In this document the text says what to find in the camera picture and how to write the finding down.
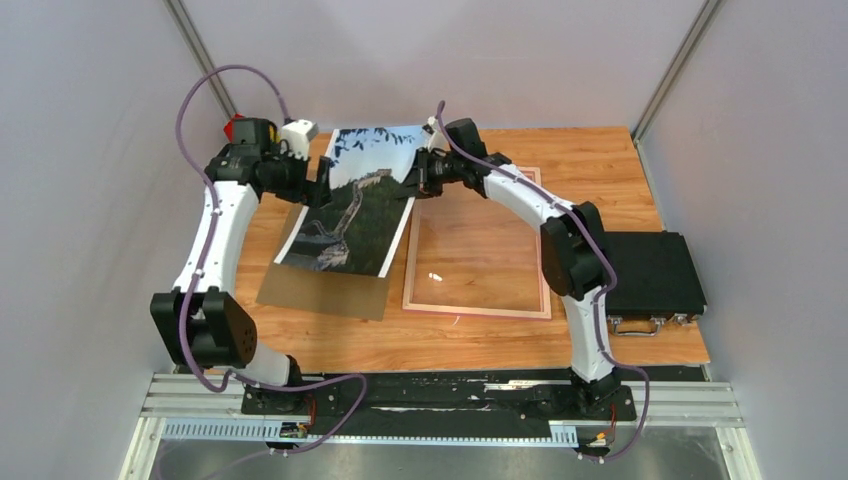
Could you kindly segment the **Great Wall photo print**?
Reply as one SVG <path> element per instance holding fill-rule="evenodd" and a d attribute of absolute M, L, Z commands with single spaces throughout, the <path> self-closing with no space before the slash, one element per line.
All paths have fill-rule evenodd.
<path fill-rule="evenodd" d="M 274 262 L 385 277 L 413 205 L 398 191 L 429 139 L 418 125 L 334 130 L 325 152 L 331 201 L 298 214 Z"/>

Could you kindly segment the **grey backing board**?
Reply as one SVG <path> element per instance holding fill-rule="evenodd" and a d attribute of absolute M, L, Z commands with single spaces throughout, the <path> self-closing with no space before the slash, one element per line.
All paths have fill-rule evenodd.
<path fill-rule="evenodd" d="M 389 298 L 387 278 L 312 271 L 278 264 L 277 254 L 295 230 L 303 208 L 281 200 L 259 206 L 250 233 L 262 240 L 268 253 L 255 301 L 262 306 L 281 307 L 315 314 L 381 321 Z"/>

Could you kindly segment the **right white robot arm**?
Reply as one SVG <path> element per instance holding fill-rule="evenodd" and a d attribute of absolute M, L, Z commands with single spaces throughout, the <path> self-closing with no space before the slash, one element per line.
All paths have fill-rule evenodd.
<path fill-rule="evenodd" d="M 604 253 L 605 231 L 598 209 L 550 193 L 499 152 L 489 153 L 475 123 L 443 124 L 431 117 L 422 127 L 427 142 L 415 151 L 398 198 L 428 199 L 460 182 L 508 208 L 537 229 L 544 280 L 561 300 L 568 322 L 571 386 L 577 413 L 596 417 L 612 411 L 621 381 L 603 332 L 607 292 L 617 277 Z"/>

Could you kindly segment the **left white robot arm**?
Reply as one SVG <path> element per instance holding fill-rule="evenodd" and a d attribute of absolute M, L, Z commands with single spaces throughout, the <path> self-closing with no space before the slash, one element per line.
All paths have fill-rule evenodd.
<path fill-rule="evenodd" d="M 318 207 L 327 204 L 329 161 L 307 178 L 317 125 L 286 119 L 235 118 L 231 138 L 206 166 L 203 212 L 190 254 L 171 289 L 156 293 L 150 313 L 174 363 L 213 393 L 235 378 L 283 413 L 298 411 L 307 386 L 293 357 L 262 344 L 250 314 L 235 298 L 239 258 L 249 224 L 265 194 Z"/>

